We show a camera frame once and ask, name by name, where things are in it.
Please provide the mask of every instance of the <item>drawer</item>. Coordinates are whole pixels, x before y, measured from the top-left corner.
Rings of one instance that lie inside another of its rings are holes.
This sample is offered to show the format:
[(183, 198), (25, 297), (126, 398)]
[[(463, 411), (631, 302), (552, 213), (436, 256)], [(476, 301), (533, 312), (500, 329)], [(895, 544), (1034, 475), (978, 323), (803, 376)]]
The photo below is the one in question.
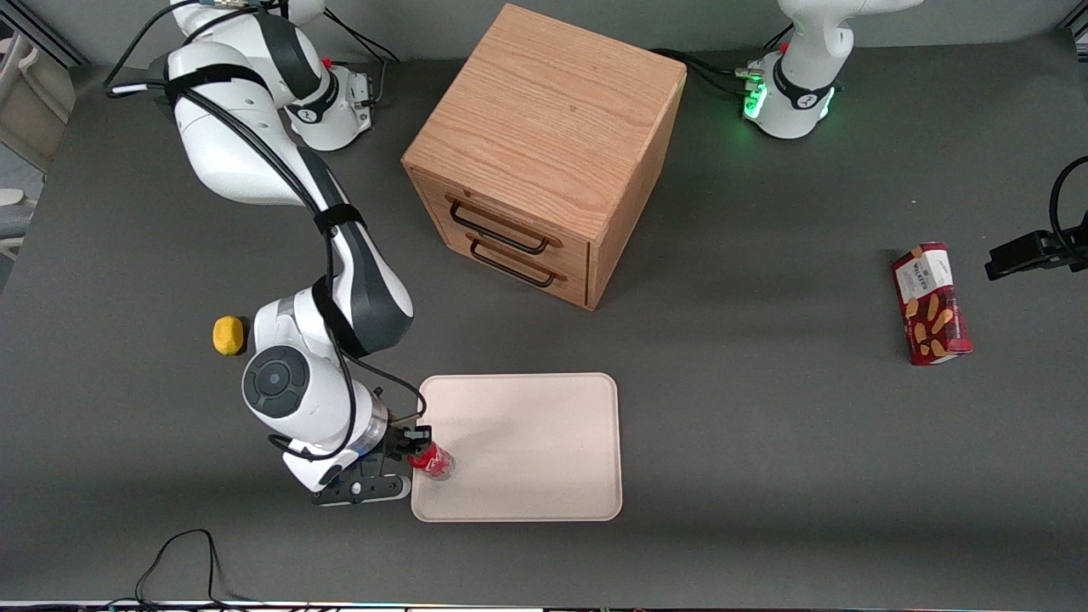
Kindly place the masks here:
[(547, 268), (518, 252), (472, 232), (447, 234), (446, 244), (456, 253), (470, 257), (499, 273), (535, 286), (582, 308), (585, 307), (584, 273), (576, 274)]
[(447, 242), (456, 234), (472, 232), (482, 240), (499, 245), (549, 270), (562, 271), (584, 278), (589, 264), (589, 243), (552, 230), (530, 228), (521, 221), (503, 215), (500, 206), (481, 201), (478, 196), (466, 195), (463, 189), (416, 175), (418, 188), (430, 209), (431, 217), (440, 224)]

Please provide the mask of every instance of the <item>red soda can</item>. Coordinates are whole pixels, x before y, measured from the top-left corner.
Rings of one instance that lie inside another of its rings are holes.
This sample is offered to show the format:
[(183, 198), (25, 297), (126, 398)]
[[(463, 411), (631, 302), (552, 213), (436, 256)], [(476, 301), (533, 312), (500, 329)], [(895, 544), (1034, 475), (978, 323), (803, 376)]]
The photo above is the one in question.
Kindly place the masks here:
[(408, 455), (408, 465), (436, 480), (445, 480), (454, 467), (454, 457), (434, 442), (420, 455)]

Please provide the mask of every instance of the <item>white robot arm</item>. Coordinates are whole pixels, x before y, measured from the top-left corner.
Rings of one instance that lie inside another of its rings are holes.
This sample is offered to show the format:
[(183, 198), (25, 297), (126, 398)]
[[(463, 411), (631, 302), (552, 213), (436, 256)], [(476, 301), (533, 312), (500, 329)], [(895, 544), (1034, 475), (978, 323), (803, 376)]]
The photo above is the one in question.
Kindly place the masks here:
[(320, 16), (324, 0), (282, 4), (281, 11), (289, 8), (286, 16), (202, 3), (180, 5), (173, 15), (188, 41), (220, 42), (239, 51), (263, 78), (275, 108), (287, 109), (292, 128), (307, 146), (322, 151), (346, 147), (371, 126), (370, 81), (325, 63), (296, 27)]
[[(280, 432), (273, 438), (282, 441), (277, 446), (287, 467), (320, 495), (343, 470), (390, 440), (386, 408), (351, 380), (341, 352), (358, 358), (395, 345), (411, 323), (411, 299), (327, 167), (288, 138), (276, 112), (275, 85), (270, 87), (240, 51), (196, 41), (172, 52), (166, 65), (166, 95), (200, 181), (235, 201), (306, 206), (329, 241), (330, 257), (335, 252), (343, 265), (331, 291), (330, 273), (257, 313), (256, 355), (242, 381), (246, 405)], [(397, 432), (404, 442), (405, 430)], [(409, 491), (404, 477), (374, 476), (384, 479), (378, 494), (355, 482), (351, 492), (358, 494), (346, 502), (397, 499)]]
[(775, 50), (749, 63), (764, 78), (752, 91), (744, 117), (777, 138), (800, 138), (827, 114), (832, 83), (854, 48), (846, 20), (892, 13), (923, 0), (778, 0), (795, 34), (783, 53)]

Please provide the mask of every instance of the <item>green light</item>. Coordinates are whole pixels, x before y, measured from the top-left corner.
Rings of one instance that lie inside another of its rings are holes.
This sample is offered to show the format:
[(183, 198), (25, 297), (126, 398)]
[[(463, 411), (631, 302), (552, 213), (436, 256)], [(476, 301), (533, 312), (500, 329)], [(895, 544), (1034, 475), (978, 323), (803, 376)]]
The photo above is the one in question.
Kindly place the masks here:
[(759, 110), (763, 109), (763, 102), (767, 99), (767, 85), (761, 83), (751, 94), (749, 94), (747, 100), (744, 101), (744, 114), (749, 119), (755, 119), (759, 117)]
[(834, 97), (834, 87), (831, 87), (831, 90), (827, 93), (827, 101), (824, 102), (824, 110), (819, 111), (820, 119), (827, 117), (827, 110), (831, 107), (831, 98), (833, 97)]

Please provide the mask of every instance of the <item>red box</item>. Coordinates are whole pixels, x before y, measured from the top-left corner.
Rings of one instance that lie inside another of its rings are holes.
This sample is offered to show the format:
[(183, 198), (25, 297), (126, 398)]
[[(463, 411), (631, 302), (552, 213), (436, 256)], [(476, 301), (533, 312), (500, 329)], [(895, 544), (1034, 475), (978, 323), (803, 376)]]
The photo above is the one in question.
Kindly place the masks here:
[(891, 267), (899, 291), (911, 363), (935, 366), (970, 353), (970, 338), (952, 284), (952, 267), (943, 243), (915, 247)]

